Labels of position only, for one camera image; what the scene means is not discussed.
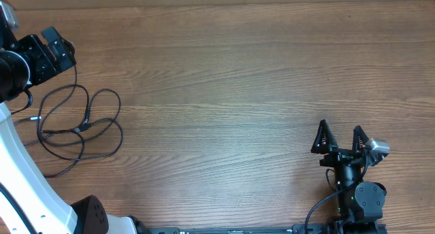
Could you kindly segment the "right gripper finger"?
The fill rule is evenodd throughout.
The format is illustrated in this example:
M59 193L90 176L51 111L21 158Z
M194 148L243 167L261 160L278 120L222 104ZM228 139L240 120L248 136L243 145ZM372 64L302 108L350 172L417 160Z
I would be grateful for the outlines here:
M363 154L365 153L365 144L368 142L369 138L365 134L364 130L360 125L353 128L353 141L352 141L352 153L353 154Z
M328 154L337 148L338 144L326 119L321 120L319 122L317 135L311 147L311 153Z

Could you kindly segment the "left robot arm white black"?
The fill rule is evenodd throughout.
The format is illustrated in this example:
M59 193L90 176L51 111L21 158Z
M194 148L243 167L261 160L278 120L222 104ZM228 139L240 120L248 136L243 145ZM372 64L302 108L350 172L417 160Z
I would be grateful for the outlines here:
M6 103L76 65L75 49L54 27L16 39L12 6L1 3L1 219L11 233L149 233L133 216L107 214L94 195L71 205L48 184L16 131Z

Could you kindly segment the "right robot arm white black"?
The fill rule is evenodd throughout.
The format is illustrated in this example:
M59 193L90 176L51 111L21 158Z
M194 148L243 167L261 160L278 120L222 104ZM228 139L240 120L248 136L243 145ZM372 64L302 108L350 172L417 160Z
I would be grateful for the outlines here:
M352 148L341 148L325 119L319 122L311 152L323 155L319 161L327 172L334 173L332 194L317 202L305 218L305 233L382 234L387 232L378 220L383 217L387 190L378 182L364 180L369 167L379 164L388 156L386 141L369 138L361 126L353 129ZM339 215L326 224L309 225L313 212L323 203L337 198Z

